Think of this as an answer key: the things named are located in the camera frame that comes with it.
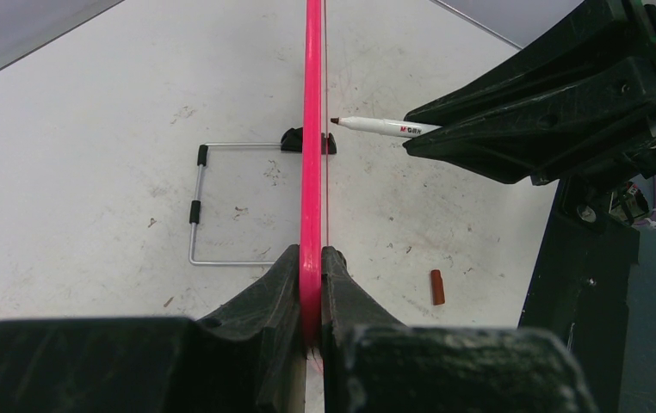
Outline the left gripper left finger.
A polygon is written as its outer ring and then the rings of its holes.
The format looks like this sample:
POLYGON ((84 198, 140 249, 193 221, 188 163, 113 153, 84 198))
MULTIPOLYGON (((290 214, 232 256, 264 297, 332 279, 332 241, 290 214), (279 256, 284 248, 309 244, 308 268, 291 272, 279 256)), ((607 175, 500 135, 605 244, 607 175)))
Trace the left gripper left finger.
POLYGON ((299 249, 205 317, 0 321, 0 412, 301 412, 299 249))

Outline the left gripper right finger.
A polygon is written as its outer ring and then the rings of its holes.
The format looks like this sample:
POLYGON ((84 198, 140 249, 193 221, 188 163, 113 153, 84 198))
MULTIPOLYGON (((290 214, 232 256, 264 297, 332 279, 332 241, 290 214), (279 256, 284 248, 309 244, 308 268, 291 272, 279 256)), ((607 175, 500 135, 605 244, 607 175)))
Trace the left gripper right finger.
POLYGON ((578 362, 535 329, 411 327, 322 251, 329 412, 594 412, 578 362))

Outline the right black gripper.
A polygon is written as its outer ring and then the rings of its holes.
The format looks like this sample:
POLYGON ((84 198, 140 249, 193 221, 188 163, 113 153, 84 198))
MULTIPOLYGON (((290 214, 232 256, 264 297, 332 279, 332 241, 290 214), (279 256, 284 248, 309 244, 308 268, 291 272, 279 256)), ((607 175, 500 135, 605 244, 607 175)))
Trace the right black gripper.
POLYGON ((445 126, 472 116, 406 141, 407 154, 504 184, 527 176, 544 184, 616 155, 626 177, 656 175, 656 4, 583 1, 405 119, 445 126))

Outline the red marker cap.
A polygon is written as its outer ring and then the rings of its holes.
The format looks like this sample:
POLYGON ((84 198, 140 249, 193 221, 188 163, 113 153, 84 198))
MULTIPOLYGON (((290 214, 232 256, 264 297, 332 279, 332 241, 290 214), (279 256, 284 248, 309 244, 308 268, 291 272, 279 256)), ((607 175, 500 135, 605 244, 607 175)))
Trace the red marker cap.
POLYGON ((433 305, 443 305, 446 302, 442 273, 439 269, 430 271, 431 299, 433 305))

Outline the pink framed whiteboard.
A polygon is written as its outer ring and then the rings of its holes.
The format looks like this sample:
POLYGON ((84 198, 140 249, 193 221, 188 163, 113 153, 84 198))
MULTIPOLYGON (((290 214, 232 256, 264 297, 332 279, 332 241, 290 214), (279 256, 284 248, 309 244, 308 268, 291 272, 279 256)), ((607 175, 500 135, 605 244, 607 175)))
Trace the pink framed whiteboard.
POLYGON ((304 343, 319 343, 321 325, 322 119, 324 5, 306 1, 299 297, 304 343))

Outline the red and white marker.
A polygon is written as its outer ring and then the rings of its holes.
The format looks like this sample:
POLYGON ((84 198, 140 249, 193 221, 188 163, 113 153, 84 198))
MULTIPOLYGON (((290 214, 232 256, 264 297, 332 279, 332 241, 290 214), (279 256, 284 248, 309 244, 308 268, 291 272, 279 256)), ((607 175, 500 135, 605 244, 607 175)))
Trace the red and white marker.
POLYGON ((330 118, 330 122, 358 132, 375 133, 408 139, 413 139, 440 128, 440 126, 436 125, 403 120, 376 119, 357 116, 330 118))

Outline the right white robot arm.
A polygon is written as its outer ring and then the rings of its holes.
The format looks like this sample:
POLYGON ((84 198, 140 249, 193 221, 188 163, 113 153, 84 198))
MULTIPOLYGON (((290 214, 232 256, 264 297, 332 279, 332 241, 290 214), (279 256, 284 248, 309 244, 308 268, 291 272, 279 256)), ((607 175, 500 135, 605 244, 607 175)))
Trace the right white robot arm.
POLYGON ((603 412, 619 404, 635 223, 650 219, 636 176, 656 176, 656 7, 583 1, 468 85, 409 111, 432 132, 405 143, 513 184, 557 192, 519 323, 552 331, 603 412))

